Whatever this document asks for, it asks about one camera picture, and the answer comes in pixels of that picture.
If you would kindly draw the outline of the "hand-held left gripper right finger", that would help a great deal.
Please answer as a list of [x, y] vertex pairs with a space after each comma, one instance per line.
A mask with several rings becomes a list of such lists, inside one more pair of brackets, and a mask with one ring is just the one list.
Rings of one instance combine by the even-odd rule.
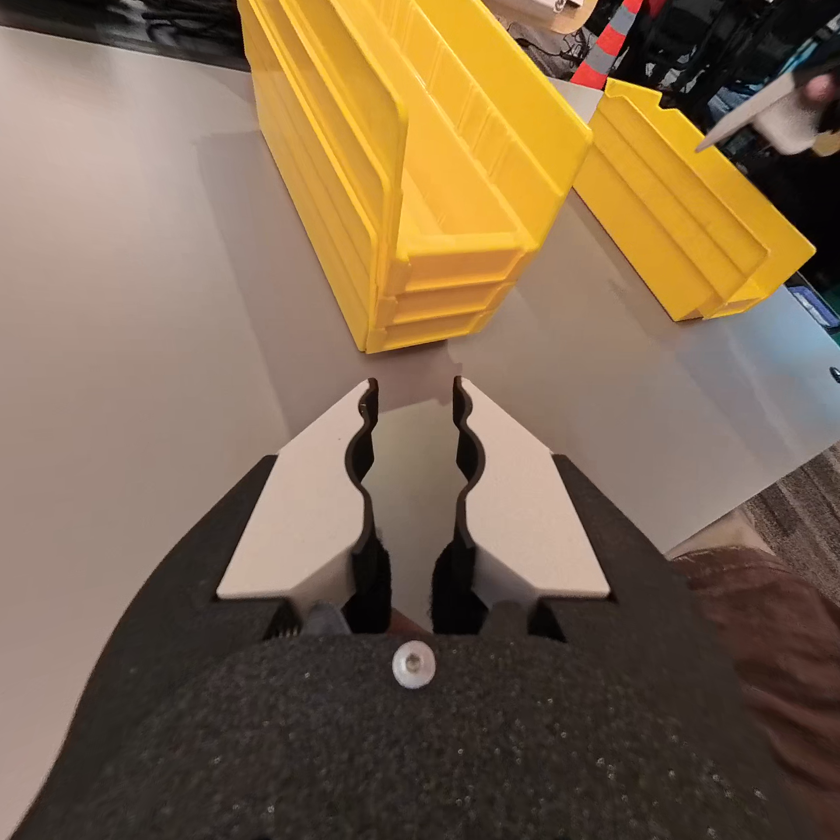
[[604, 601], [611, 587], [552, 451], [464, 376], [453, 384], [458, 586], [485, 607]]

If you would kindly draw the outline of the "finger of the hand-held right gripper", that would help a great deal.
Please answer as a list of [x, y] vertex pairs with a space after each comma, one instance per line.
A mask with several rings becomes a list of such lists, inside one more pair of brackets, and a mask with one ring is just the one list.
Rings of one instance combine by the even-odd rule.
[[793, 93], [794, 91], [801, 91], [807, 81], [810, 80], [812, 74], [807, 73], [785, 73], [777, 79], [773, 80], [769, 85], [758, 91], [751, 99], [743, 102], [737, 108], [730, 111], [724, 116], [708, 134], [701, 140], [696, 147], [696, 152], [700, 153], [709, 149], [710, 147], [724, 143], [729, 140], [736, 133], [742, 129], [751, 127], [757, 134], [759, 134], [753, 127], [754, 119], [765, 109], [772, 104], [782, 99], [784, 96]]

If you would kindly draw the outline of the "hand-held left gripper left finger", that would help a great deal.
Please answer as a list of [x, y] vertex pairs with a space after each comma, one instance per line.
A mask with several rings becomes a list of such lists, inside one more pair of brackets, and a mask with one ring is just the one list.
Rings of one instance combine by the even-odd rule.
[[354, 561], [375, 540], [362, 479], [378, 396], [376, 379], [363, 380], [277, 452], [217, 586], [220, 601], [285, 598], [305, 616], [357, 592]]

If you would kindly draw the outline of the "grey desk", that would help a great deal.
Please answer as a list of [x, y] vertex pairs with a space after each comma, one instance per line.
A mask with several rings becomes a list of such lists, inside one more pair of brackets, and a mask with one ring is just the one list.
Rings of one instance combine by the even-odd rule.
[[784, 289], [672, 322], [575, 192], [477, 335], [357, 351], [244, 72], [2, 28], [2, 838], [158, 563], [362, 380], [394, 604], [428, 626], [462, 374], [667, 552], [838, 441]]

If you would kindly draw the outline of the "orange traffic cone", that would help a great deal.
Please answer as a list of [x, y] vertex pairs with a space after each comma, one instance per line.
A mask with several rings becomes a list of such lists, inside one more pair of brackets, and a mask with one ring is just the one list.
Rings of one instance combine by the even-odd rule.
[[570, 82], [602, 91], [645, 1], [623, 1], [589, 48]]

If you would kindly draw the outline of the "small blue box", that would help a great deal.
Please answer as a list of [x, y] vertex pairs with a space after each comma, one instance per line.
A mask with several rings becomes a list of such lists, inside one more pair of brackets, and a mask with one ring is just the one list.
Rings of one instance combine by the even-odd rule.
[[837, 333], [839, 316], [826, 300], [810, 285], [786, 284], [786, 288], [802, 308], [810, 314], [825, 331]]

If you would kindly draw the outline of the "wooden sign board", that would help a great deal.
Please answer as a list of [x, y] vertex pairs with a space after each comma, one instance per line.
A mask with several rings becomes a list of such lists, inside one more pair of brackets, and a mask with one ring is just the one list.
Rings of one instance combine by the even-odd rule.
[[484, 1], [489, 10], [509, 22], [569, 35], [581, 29], [595, 11], [597, 1]]

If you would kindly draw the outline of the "person's brown trousers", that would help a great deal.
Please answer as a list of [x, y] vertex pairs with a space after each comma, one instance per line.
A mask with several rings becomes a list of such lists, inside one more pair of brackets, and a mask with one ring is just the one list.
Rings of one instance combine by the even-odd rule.
[[733, 660], [744, 702], [817, 838], [839, 838], [839, 613], [763, 549], [693, 549], [673, 562]]

